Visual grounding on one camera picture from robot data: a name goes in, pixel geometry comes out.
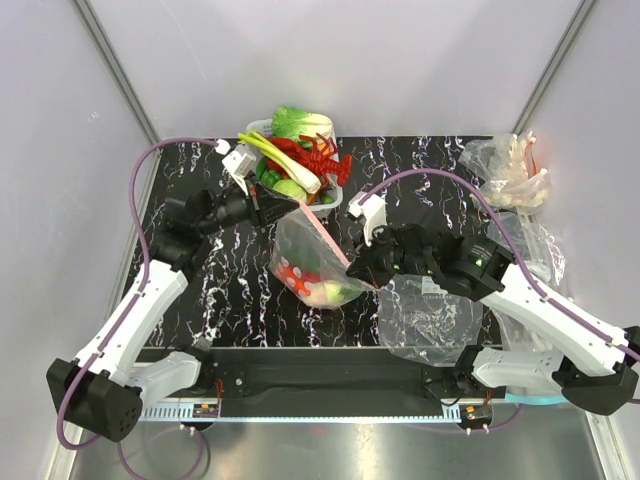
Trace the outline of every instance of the basket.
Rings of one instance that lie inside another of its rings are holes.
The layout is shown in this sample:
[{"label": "basket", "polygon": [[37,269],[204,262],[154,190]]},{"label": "basket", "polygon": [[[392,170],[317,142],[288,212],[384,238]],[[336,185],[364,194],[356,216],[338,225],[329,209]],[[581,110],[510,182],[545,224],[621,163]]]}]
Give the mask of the basket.
[{"label": "basket", "polygon": [[[251,122],[249,125],[247,125],[247,130],[255,130],[256,132],[264,135],[265,137],[271,137],[273,135],[270,118],[266,120],[255,120]],[[331,134],[331,138],[333,139],[334,142],[336,141],[335,132]],[[253,145],[250,145],[250,147],[251,147],[251,151],[259,159],[262,156],[260,151]],[[334,155],[333,158],[336,162],[340,161],[337,153]],[[327,190],[327,193],[331,195],[331,197],[334,198],[335,200],[331,203],[320,203],[320,204],[309,205],[309,209],[318,218],[326,217],[327,215],[329,215],[329,212],[331,212],[331,210],[333,210],[334,208],[336,208],[338,205],[342,203],[342,187],[338,187],[337,185],[335,185],[335,178],[333,179],[329,178],[329,180],[330,180],[330,183],[326,190]]]}]

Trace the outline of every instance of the toy lobster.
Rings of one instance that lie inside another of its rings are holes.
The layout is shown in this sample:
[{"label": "toy lobster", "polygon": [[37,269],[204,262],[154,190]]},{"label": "toy lobster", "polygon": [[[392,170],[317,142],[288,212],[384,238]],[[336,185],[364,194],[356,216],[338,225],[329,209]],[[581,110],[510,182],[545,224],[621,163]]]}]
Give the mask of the toy lobster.
[{"label": "toy lobster", "polygon": [[312,149],[305,150],[293,140],[288,138],[274,137],[271,138],[277,148],[282,150],[287,156],[298,162],[303,167],[310,170],[312,173],[324,178],[324,183],[321,188],[325,188],[329,184],[327,175],[334,174],[337,177],[337,183],[339,187],[342,187],[351,175],[351,166],[353,164],[353,157],[351,155],[345,155],[342,157],[342,161],[336,162],[333,155],[338,153],[338,146],[332,139],[328,140],[322,135],[318,134],[318,137],[324,142],[324,148],[320,150],[318,142],[315,138],[307,137],[306,135],[300,135],[300,140],[310,142],[313,146]]}]

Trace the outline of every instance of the metallic floor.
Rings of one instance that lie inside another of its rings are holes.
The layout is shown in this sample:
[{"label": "metallic floor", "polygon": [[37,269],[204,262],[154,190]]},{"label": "metallic floor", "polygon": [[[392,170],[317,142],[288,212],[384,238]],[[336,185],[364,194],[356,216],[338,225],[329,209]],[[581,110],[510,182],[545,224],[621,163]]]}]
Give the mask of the metallic floor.
[{"label": "metallic floor", "polygon": [[[511,405],[496,405],[494,424]],[[175,479],[198,453],[166,423],[141,423],[123,442],[133,469]],[[209,455],[192,478],[217,480],[545,479],[595,480],[604,474],[584,413],[568,405],[525,407],[505,430],[467,437],[458,427],[429,425],[218,424]],[[115,445],[100,440],[76,457],[73,479],[125,480]]]}]

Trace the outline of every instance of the bag of vegetables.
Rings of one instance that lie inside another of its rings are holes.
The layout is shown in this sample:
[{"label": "bag of vegetables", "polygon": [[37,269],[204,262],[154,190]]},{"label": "bag of vegetables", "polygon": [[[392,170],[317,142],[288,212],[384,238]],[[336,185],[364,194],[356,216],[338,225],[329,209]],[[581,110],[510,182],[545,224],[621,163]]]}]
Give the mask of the bag of vegetables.
[{"label": "bag of vegetables", "polygon": [[269,269],[306,305],[338,308],[373,288],[346,275],[349,261],[307,205],[278,221]]}]

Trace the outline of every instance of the marble tabletop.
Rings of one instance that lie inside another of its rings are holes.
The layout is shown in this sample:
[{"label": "marble tabletop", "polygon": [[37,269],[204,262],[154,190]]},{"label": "marble tabletop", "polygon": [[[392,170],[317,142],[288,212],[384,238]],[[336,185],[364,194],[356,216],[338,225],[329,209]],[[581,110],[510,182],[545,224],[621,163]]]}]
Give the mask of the marble tabletop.
[{"label": "marble tabletop", "polygon": [[[344,187],[344,201],[322,222],[353,258],[352,238],[358,226],[345,216],[346,203],[397,172],[432,167],[446,169],[478,184],[457,160],[464,145],[476,137],[358,137],[340,138],[340,153],[354,157],[353,173]],[[172,192],[221,191],[231,182],[223,171],[222,156],[199,144],[179,144],[162,152],[144,216],[147,238],[153,243],[164,213],[164,199]],[[386,191],[391,225],[420,223],[449,228],[460,234],[484,231],[488,219],[469,195],[442,178],[414,176]],[[214,346],[320,347],[379,345],[377,296],[364,293],[337,310],[309,308],[268,270],[270,242],[248,223],[210,237],[211,253],[203,270],[169,308],[147,341],[147,346],[191,343],[201,336]],[[140,265],[136,250],[129,283]],[[486,310],[481,343],[492,343],[498,326]]]}]

